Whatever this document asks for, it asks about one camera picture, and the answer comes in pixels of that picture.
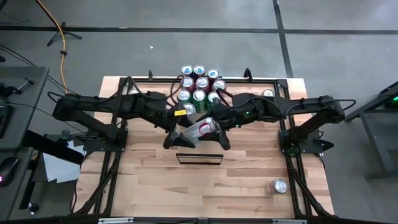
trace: white paper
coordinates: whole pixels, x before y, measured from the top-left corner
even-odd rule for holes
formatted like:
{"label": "white paper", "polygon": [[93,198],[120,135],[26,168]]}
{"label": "white paper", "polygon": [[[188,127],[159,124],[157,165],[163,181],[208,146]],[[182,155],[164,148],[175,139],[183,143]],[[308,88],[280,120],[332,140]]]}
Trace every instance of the white paper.
{"label": "white paper", "polygon": [[[75,147],[73,141],[68,142],[68,147],[83,155],[85,154],[83,146]],[[64,161],[48,154],[44,154],[44,164],[49,182],[56,179],[57,183],[62,183],[76,180],[79,177],[80,165],[78,164]]]}

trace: yellow label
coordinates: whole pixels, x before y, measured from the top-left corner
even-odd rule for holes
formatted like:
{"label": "yellow label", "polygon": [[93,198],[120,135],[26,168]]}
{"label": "yellow label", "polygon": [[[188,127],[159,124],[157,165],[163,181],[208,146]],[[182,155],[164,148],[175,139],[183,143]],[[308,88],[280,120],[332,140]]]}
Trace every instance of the yellow label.
{"label": "yellow label", "polygon": [[186,110],[179,110],[179,111],[174,112],[174,116],[182,116],[182,115],[186,115],[186,114],[187,114]]}

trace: orange cable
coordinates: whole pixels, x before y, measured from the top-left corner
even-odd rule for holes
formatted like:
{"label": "orange cable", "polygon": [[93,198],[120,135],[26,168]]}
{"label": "orange cable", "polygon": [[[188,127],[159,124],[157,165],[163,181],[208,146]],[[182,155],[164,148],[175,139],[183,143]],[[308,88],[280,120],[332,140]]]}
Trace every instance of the orange cable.
{"label": "orange cable", "polygon": [[[37,0],[37,2],[43,7],[44,11],[51,17],[51,19],[55,22],[55,25],[57,26],[58,30],[61,33],[62,36],[62,50],[65,51],[65,49],[67,48],[67,42],[65,41],[65,36],[63,35],[62,29],[61,27],[58,25],[58,22],[55,20],[55,18],[51,15],[51,13],[49,12],[49,10],[47,10],[47,8],[43,5],[43,3],[40,2],[40,0]],[[62,54],[62,59],[61,59],[61,66],[60,66],[60,72],[61,72],[61,78],[62,78],[62,83],[63,83],[63,87],[65,88],[65,93],[68,93],[68,88],[67,88],[67,84],[65,83],[65,78],[63,76],[63,61],[65,60],[65,54]]]}

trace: gray floor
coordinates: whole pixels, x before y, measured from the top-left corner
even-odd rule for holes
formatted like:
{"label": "gray floor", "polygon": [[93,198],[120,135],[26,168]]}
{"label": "gray floor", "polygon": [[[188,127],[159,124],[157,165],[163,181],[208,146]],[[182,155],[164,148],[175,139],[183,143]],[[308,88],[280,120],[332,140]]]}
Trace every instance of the gray floor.
{"label": "gray floor", "polygon": [[[67,21],[71,26],[277,27],[272,0],[43,2],[58,21]],[[279,4],[286,29],[398,29],[395,0],[280,0]],[[28,19],[25,25],[51,25],[33,1],[9,1],[4,12]],[[0,24],[17,22],[0,14]],[[52,35],[0,31],[0,42],[37,65],[50,67],[50,75],[60,80],[62,43],[45,46]],[[155,75],[175,76],[185,63],[216,67],[226,77],[240,77],[246,67],[256,77],[286,77],[277,34],[79,35],[83,40],[67,39],[65,76],[68,87],[84,95],[98,94],[104,75],[146,75],[151,69]],[[287,35],[286,39],[294,77],[305,79],[309,96],[355,98],[355,109],[397,81],[398,35]],[[23,65],[7,59],[4,65]],[[45,91],[57,89],[49,83]],[[39,108],[51,112],[53,107],[46,96],[40,99]],[[69,127],[36,112],[30,128],[44,134]],[[354,120],[322,129],[326,131],[324,138],[336,145],[324,158],[335,213],[344,218],[397,223],[398,181],[367,183],[363,177],[381,167],[362,124]],[[72,186],[37,187],[33,201],[42,204],[42,210],[36,216],[66,214]],[[65,198],[55,201],[59,192],[64,192]],[[13,218],[28,216],[27,212],[13,214]]]}

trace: wooden tabletop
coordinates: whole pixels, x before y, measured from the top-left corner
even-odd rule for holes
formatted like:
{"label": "wooden tabletop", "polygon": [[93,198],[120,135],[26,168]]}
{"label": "wooden tabletop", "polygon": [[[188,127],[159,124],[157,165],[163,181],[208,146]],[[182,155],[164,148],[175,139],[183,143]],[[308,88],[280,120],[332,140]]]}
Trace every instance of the wooden tabletop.
{"label": "wooden tabletop", "polygon": [[[111,96],[120,77],[104,77],[100,96]],[[290,98],[307,97],[301,78],[288,79]],[[168,83],[139,83],[142,91],[169,94]],[[232,94],[261,94],[267,84],[230,84]],[[295,116],[297,125],[310,114]],[[104,123],[111,115],[96,113]],[[217,142],[201,142],[195,148],[164,149],[164,130],[155,129],[142,119],[128,121],[129,137],[122,154],[113,200],[112,216],[130,217],[213,217],[213,218],[292,218],[292,199],[288,190],[271,196],[266,185],[276,178],[288,182],[286,162],[277,142],[279,123],[252,123],[227,132],[231,149],[224,151]],[[180,165],[176,152],[223,154],[220,166]],[[78,210],[98,185],[104,153],[94,152],[81,167],[77,184]],[[321,160],[303,154],[308,188],[326,211],[333,213],[328,184]],[[300,208],[302,194],[297,186]]]}

